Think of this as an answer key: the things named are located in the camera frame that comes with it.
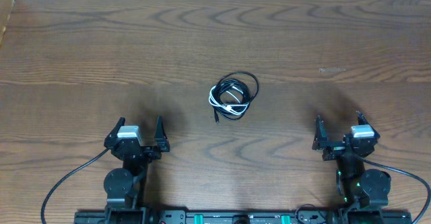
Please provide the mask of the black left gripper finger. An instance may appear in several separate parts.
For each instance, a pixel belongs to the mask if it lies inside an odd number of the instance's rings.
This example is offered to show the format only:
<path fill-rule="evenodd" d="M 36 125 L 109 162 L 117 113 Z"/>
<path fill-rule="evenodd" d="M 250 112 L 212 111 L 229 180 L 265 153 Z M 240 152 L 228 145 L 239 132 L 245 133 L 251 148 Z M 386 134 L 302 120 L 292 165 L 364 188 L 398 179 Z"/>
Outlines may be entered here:
<path fill-rule="evenodd" d="M 125 125 L 125 118 L 120 117 L 114 128 L 108 133 L 104 140 L 105 145 L 115 145 L 117 143 L 117 134 L 122 126 Z"/>
<path fill-rule="evenodd" d="M 164 125 L 162 121 L 162 117 L 159 116 L 156 123 L 156 132 L 154 135 L 154 139 L 157 142 L 158 149 L 161 152 L 169 152 L 170 151 L 170 143 L 168 137 L 164 130 Z"/>

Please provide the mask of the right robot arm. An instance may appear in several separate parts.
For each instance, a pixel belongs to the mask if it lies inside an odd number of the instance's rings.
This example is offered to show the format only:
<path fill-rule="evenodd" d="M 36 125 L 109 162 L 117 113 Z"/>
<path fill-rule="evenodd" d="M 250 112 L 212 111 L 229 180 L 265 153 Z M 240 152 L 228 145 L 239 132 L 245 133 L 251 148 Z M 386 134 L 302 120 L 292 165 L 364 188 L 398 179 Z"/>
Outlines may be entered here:
<path fill-rule="evenodd" d="M 321 116 L 315 119 L 312 149 L 324 161 L 336 161 L 337 189 L 345 206 L 328 213 L 328 223 L 383 223 L 381 207 L 388 205 L 391 177 L 378 169 L 366 169 L 365 157 L 374 152 L 380 135 L 361 112 L 358 123 L 340 141 L 330 141 Z"/>

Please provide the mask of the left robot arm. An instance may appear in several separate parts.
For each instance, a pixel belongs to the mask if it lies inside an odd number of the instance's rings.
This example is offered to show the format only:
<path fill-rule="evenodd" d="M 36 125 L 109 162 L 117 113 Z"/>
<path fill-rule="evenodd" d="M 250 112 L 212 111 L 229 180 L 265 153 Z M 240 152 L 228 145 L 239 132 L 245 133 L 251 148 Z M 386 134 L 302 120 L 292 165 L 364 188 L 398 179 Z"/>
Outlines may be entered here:
<path fill-rule="evenodd" d="M 169 152 L 162 117 L 157 118 L 155 145 L 145 146 L 138 126 L 127 126 L 119 118 L 104 140 L 104 146 L 123 162 L 122 167 L 110 171 L 104 179 L 107 193 L 105 223 L 159 223 L 160 214 L 143 203 L 149 164 Z"/>

